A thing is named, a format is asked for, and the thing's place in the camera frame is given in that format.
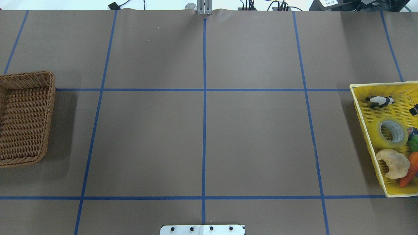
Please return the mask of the yellow tape roll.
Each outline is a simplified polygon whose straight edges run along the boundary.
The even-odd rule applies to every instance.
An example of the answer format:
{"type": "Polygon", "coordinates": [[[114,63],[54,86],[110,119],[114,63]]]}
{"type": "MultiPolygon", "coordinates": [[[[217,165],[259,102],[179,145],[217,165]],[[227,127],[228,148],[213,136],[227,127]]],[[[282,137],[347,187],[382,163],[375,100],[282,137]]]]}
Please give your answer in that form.
{"type": "Polygon", "coordinates": [[[375,145],[380,149],[395,149],[406,145],[409,135],[406,126],[393,117],[383,117],[376,123],[377,137],[375,145]],[[382,129],[386,129],[391,138],[386,138],[382,129]]]}

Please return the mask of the brown wicker basket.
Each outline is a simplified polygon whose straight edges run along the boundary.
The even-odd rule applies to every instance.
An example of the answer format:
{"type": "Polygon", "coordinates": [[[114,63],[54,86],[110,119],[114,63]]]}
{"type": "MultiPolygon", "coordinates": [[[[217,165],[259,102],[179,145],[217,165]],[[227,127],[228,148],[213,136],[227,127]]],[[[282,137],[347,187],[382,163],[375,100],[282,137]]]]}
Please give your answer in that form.
{"type": "Polygon", "coordinates": [[[0,77],[0,167],[39,162],[48,149],[56,95],[50,71],[0,77]]]}

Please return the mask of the white pedestal column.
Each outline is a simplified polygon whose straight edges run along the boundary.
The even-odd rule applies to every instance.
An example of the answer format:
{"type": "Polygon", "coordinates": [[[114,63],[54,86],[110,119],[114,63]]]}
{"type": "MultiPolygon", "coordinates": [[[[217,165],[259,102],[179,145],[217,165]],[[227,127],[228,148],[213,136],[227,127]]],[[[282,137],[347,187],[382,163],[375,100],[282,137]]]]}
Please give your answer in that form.
{"type": "Polygon", "coordinates": [[[172,225],[163,226],[160,235],[245,235],[244,225],[172,225]]]}

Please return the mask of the croissant toy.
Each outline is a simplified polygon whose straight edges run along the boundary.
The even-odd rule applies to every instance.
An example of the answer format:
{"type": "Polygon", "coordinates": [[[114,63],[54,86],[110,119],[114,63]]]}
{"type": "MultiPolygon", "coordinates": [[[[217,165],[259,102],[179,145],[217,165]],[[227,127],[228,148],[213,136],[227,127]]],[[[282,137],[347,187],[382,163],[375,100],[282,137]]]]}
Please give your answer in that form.
{"type": "Polygon", "coordinates": [[[393,149],[382,149],[375,156],[378,161],[383,160],[388,167],[385,177],[397,180],[407,175],[410,162],[405,155],[393,149]]]}

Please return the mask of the yellow plastic basket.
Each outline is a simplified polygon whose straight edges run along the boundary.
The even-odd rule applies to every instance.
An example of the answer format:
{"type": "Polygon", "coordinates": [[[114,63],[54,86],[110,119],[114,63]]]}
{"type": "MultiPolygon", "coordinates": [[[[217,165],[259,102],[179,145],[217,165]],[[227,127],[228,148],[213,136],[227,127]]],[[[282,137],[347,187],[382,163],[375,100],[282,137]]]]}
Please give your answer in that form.
{"type": "MultiPolygon", "coordinates": [[[[417,81],[407,82],[387,82],[387,83],[371,83],[371,84],[351,84],[349,86],[356,108],[357,118],[363,132],[363,136],[367,143],[367,149],[370,153],[372,163],[375,169],[380,186],[382,187],[386,197],[411,197],[418,195],[417,177],[414,177],[406,187],[399,186],[399,179],[391,180],[385,177],[388,167],[383,160],[376,159],[376,153],[382,149],[377,148],[375,140],[377,137],[376,123],[383,117],[393,117],[398,119],[406,129],[409,127],[417,127],[417,116],[413,116],[409,110],[417,104],[418,83],[417,81]],[[391,96],[395,103],[383,108],[370,108],[370,102],[365,98],[370,96],[391,96]]],[[[391,135],[386,129],[382,129],[386,138],[391,135]]],[[[406,157],[411,153],[408,143],[406,145],[393,149],[406,157]]]]}

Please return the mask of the panda figurine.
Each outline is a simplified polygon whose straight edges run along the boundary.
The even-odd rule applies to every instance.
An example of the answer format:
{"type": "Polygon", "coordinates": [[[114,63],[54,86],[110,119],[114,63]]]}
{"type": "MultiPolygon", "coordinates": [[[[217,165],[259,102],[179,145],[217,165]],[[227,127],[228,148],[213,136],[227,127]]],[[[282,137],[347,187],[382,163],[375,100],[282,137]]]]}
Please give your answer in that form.
{"type": "Polygon", "coordinates": [[[390,104],[394,104],[395,101],[391,96],[383,97],[383,96],[370,96],[365,98],[366,101],[370,102],[370,108],[383,108],[385,106],[388,106],[390,104]]]}

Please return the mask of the aluminium frame post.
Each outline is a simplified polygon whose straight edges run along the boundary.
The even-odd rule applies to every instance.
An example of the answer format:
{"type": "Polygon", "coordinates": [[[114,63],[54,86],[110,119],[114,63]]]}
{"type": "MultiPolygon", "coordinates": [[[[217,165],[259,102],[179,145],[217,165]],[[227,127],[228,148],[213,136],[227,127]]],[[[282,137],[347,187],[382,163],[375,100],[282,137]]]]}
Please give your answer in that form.
{"type": "Polygon", "coordinates": [[[197,0],[197,15],[212,15],[212,0],[197,0]]]}

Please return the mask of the orange carrot toy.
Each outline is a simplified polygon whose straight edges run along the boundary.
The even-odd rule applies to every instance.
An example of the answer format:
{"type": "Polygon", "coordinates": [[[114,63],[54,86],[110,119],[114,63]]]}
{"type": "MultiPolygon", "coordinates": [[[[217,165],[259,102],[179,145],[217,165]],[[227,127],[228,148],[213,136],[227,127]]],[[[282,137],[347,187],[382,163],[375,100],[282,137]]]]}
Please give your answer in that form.
{"type": "Polygon", "coordinates": [[[410,166],[409,166],[409,169],[408,169],[407,174],[404,177],[402,177],[400,179],[400,181],[399,181],[399,186],[401,188],[406,187],[406,185],[411,180],[413,180],[413,178],[415,177],[415,175],[416,175],[416,173],[418,171],[418,152],[417,151],[416,152],[412,152],[409,155],[409,164],[410,164],[410,166]]]}

